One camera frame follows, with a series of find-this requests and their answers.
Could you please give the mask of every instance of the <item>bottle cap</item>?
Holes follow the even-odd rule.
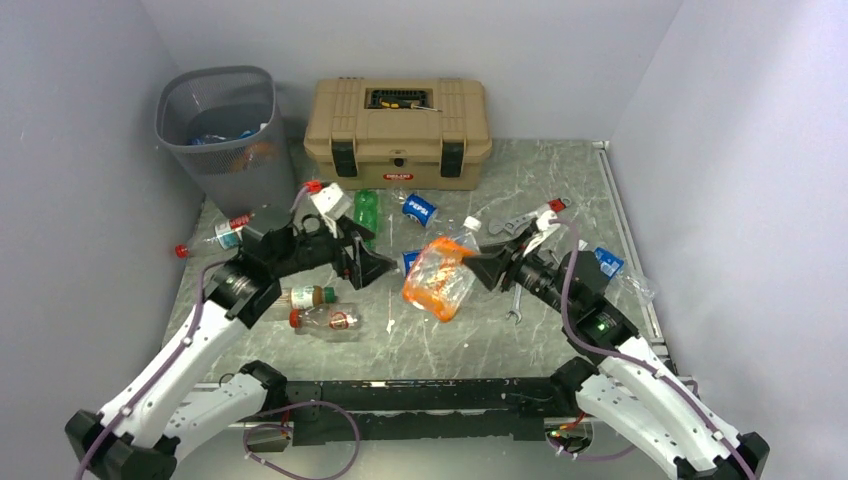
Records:
[[[321,185],[321,182],[319,180],[310,180],[308,182],[305,182],[303,186],[307,188],[307,191],[309,193],[318,193],[324,188],[324,186]]]
[[[324,301],[326,303],[336,303],[336,289],[333,287],[324,287]]]
[[[465,217],[465,221],[462,222],[462,226],[467,229],[474,230],[475,232],[479,232],[480,227],[483,226],[483,222],[474,217]]]
[[[289,325],[292,328],[300,328],[300,310],[292,310],[289,314]]]

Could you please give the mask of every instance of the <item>green bottle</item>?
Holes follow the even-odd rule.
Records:
[[[380,219],[380,200],[374,190],[359,190],[353,197],[353,221],[377,234]],[[365,242],[374,248],[374,241]]]

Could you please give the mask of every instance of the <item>white wall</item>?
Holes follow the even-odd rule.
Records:
[[[0,2],[0,478],[71,478],[63,428],[153,357],[200,192],[155,151],[178,71],[137,0]]]
[[[496,137],[608,139],[681,0],[142,0],[185,69],[254,64],[301,134],[321,78],[463,76]]]
[[[685,2],[612,137],[673,357],[768,479],[848,472],[846,18]]]

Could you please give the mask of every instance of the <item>marble-patterned floor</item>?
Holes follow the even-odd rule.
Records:
[[[317,169],[303,146],[292,144],[291,148],[298,177],[317,178]],[[603,246],[627,256],[623,251],[627,243],[621,236],[612,192],[590,142],[496,141],[477,190],[418,193],[439,208],[437,222],[427,230],[422,229],[400,213],[400,205],[392,202],[388,192],[381,192],[383,212],[389,221],[375,243],[379,253],[397,257],[401,252],[419,249],[461,226],[466,215],[474,215],[484,224],[478,243],[503,241],[507,234],[489,234],[486,227],[490,219],[511,218],[551,198],[568,197],[572,204],[560,215],[576,220],[580,237],[592,247]],[[300,213],[312,211],[309,204]],[[222,220],[221,213],[207,202],[198,230],[210,233]],[[551,248],[562,255],[570,248],[569,238],[572,237],[562,228],[542,248]],[[165,341],[188,315],[197,274],[209,261],[209,258],[189,261]],[[354,291],[325,266],[286,278],[282,284],[333,286],[339,301],[358,304],[363,316],[359,341],[325,343],[310,336],[295,335],[288,324],[288,311],[272,307],[218,359],[205,381],[217,381],[224,373],[235,372],[255,359],[269,363],[291,380],[548,376],[575,355],[560,332],[558,314],[526,292],[521,306],[523,321],[519,325],[506,319],[512,292],[488,292],[479,283],[453,321],[440,323],[401,298],[401,274],[385,275],[370,287]],[[607,297],[652,337],[650,319],[629,291],[614,281]]]

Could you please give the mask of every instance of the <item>wastebasket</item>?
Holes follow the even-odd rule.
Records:
[[[229,218],[294,201],[297,182],[274,81],[261,68],[218,67],[175,78],[159,98],[156,134]],[[228,140],[203,143],[210,135]]]

